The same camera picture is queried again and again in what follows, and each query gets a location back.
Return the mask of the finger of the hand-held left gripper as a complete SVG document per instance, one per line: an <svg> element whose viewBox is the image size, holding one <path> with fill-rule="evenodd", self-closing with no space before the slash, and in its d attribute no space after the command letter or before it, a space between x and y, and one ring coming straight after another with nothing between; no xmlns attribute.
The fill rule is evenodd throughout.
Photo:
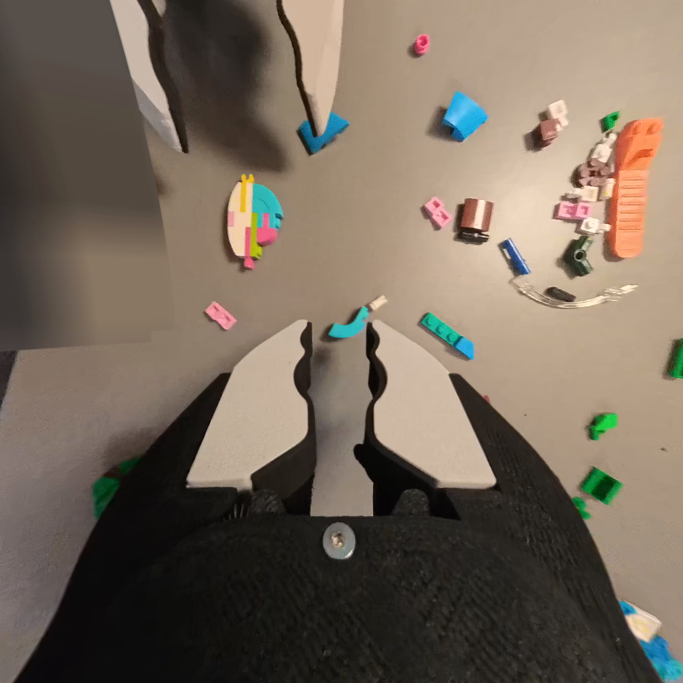
<svg viewBox="0 0 683 683"><path fill-rule="evenodd" d="M175 151L189 142L178 88L165 58L166 1L110 1L134 95L145 121Z"/></svg>
<svg viewBox="0 0 683 683"><path fill-rule="evenodd" d="M280 1L297 57L297 81L313 134L323 134L333 109L344 24L344 1Z"/></svg>

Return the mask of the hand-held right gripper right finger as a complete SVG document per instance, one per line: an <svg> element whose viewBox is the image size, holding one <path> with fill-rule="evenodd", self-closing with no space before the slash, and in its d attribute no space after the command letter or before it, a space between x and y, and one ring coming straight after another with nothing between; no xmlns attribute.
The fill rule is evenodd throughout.
<svg viewBox="0 0 683 683"><path fill-rule="evenodd" d="M367 332L378 376L367 418L371 443L431 488L492 489L497 478L447 368L384 322Z"/></svg>

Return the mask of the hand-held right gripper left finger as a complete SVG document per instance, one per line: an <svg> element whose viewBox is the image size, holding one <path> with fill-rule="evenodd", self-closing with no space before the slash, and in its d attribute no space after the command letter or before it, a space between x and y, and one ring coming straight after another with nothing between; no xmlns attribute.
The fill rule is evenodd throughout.
<svg viewBox="0 0 683 683"><path fill-rule="evenodd" d="M293 496L316 466L312 324L296 320L234 367L187 474L188 488Z"/></svg>

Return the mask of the blue angled lego piece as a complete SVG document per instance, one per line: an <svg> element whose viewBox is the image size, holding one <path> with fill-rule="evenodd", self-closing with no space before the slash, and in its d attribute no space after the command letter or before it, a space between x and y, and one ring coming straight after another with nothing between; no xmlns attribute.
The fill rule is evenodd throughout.
<svg viewBox="0 0 683 683"><path fill-rule="evenodd" d="M297 132L300 135L307 152L312 155L318 153L321 149L335 141L339 135L343 134L348 129L348 126L349 121L338 116L336 113L331 112L327 121L327 126L320 135L313 134L309 120L304 120L298 127Z"/></svg>

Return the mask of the teal curved lego piece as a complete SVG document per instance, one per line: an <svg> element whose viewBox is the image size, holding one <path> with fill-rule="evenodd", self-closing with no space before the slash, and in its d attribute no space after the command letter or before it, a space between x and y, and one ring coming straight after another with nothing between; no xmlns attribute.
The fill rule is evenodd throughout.
<svg viewBox="0 0 683 683"><path fill-rule="evenodd" d="M332 324L327 332L328 337L331 339L348 339L360 334L365 328L369 314L370 310L368 307L360 307L354 318L348 323Z"/></svg>

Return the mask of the colourful oval lego assembly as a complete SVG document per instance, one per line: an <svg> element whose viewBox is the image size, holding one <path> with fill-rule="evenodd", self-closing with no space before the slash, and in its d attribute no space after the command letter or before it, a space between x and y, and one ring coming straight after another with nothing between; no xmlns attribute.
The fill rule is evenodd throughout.
<svg viewBox="0 0 683 683"><path fill-rule="evenodd" d="M284 210L274 192L241 174L232 189L226 209L229 248L244 270L252 270L264 248L278 239Z"/></svg>

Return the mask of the teal and blue lego plate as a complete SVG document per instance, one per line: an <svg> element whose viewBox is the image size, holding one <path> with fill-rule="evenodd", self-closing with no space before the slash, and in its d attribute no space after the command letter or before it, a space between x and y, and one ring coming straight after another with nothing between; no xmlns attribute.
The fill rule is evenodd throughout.
<svg viewBox="0 0 683 683"><path fill-rule="evenodd" d="M420 320L420 325L468 360L474 360L475 347L473 342L451 328L433 313L427 312Z"/></svg>

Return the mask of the pink lego plate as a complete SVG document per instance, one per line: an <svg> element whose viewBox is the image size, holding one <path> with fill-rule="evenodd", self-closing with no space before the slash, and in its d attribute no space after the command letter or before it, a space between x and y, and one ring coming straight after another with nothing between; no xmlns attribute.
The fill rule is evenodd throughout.
<svg viewBox="0 0 683 683"><path fill-rule="evenodd" d="M236 318L216 301L211 302L204 313L225 331L231 330L237 322Z"/></svg>
<svg viewBox="0 0 683 683"><path fill-rule="evenodd" d="M445 203L437 196L432 197L422 206L423 212L429 218L433 226L442 229L453 220L452 214L446 209Z"/></svg>

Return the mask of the blue curved lego slope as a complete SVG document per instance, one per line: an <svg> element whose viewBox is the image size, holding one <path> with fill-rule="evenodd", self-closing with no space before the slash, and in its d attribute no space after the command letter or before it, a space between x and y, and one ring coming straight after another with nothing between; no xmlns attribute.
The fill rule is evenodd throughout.
<svg viewBox="0 0 683 683"><path fill-rule="evenodd" d="M487 121L488 114L477 102L465 93L456 91L442 116L441 124L450 130L452 139L464 142Z"/></svg>

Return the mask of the green lego base build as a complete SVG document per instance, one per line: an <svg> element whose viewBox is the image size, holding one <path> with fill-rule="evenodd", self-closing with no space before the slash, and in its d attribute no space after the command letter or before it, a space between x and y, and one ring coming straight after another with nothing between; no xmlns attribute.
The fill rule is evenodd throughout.
<svg viewBox="0 0 683 683"><path fill-rule="evenodd" d="M124 478L139 464L142 456L132 457L112 466L99 477L91 487L91 497L95 520L99 520L120 489Z"/></svg>

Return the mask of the blue lego pin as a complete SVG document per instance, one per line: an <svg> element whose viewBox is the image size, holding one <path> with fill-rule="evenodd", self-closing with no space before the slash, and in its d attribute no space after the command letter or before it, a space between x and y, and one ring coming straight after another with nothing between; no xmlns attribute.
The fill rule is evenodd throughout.
<svg viewBox="0 0 683 683"><path fill-rule="evenodd" d="M500 248L516 277L526 277L531 274L531 269L511 238L501 242Z"/></svg>

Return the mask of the green ridged lego plate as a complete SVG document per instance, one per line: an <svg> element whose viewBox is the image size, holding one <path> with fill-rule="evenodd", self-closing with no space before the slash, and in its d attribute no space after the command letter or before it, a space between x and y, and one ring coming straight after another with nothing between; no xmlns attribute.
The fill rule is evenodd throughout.
<svg viewBox="0 0 683 683"><path fill-rule="evenodd" d="M623 485L612 475L593 466L586 473L579 488L582 493L609 506L619 495Z"/></svg>

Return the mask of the transparent curved lego piece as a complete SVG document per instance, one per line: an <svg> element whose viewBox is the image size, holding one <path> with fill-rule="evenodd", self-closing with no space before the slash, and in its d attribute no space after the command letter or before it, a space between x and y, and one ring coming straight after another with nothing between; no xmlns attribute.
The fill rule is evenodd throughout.
<svg viewBox="0 0 683 683"><path fill-rule="evenodd" d="M579 310L597 307L606 303L614 303L623 297L632 294L639 288L638 284L626 284L620 287L607 287L601 290L597 295L574 301L565 301L546 295L536 290L535 287L526 281L525 277L513 277L509 280L509 285L517 291L517 293L526 299L538 303L539 305L556 310Z"/></svg>

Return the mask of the brown lego panel piece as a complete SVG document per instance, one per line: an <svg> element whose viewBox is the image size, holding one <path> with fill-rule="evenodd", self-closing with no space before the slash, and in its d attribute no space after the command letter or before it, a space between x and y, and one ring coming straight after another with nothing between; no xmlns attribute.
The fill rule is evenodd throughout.
<svg viewBox="0 0 683 683"><path fill-rule="evenodd" d="M457 239L466 244L485 244L490 239L494 203L478 198L466 198L460 212Z"/></svg>

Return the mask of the dark green lego connector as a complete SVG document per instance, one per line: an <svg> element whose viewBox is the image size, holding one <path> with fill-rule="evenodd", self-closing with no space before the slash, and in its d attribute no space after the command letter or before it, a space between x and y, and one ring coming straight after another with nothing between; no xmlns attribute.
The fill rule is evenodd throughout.
<svg viewBox="0 0 683 683"><path fill-rule="evenodd" d="M593 237L582 235L572 240L565 250L562 262L572 277L585 277L593 272L588 252L593 245Z"/></svg>

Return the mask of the brown and white lego bricks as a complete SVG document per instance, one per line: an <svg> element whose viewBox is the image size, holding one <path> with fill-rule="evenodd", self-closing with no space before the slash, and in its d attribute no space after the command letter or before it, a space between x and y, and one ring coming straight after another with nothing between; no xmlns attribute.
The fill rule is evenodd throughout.
<svg viewBox="0 0 683 683"><path fill-rule="evenodd" d="M531 148L534 151L545 149L555 142L560 133L568 126L568 107L563 99L551 102L540 114L540 119L531 132Z"/></svg>

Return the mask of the small white brown lego cluster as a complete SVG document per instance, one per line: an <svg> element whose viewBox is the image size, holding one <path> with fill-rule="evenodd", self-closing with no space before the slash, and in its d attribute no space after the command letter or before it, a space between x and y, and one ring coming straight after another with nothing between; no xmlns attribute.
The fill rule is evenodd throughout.
<svg viewBox="0 0 683 683"><path fill-rule="evenodd" d="M615 131L602 135L573 171L572 189L562 195L555 207L554 218L573 223L579 235L610 233L607 211L616 187L614 148L617 139Z"/></svg>

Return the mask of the scattered colourful lego pile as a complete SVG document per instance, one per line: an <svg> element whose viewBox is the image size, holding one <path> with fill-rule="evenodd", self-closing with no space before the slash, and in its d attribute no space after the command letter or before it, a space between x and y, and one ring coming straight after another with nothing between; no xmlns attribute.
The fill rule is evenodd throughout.
<svg viewBox="0 0 683 683"><path fill-rule="evenodd" d="M641 644L660 679L663 682L681 682L682 662L671 655L668 642L660 636L661 621L630 602L620 600L619 605L631 633Z"/></svg>

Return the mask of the orange brick separator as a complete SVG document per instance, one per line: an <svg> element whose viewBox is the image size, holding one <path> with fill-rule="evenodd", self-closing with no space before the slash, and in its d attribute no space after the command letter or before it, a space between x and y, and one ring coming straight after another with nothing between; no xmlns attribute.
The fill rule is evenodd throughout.
<svg viewBox="0 0 683 683"><path fill-rule="evenodd" d="M634 120L625 125L615 142L615 184L609 199L607 235L616 258L635 258L643 250L650 167L661 146L663 128L660 117Z"/></svg>

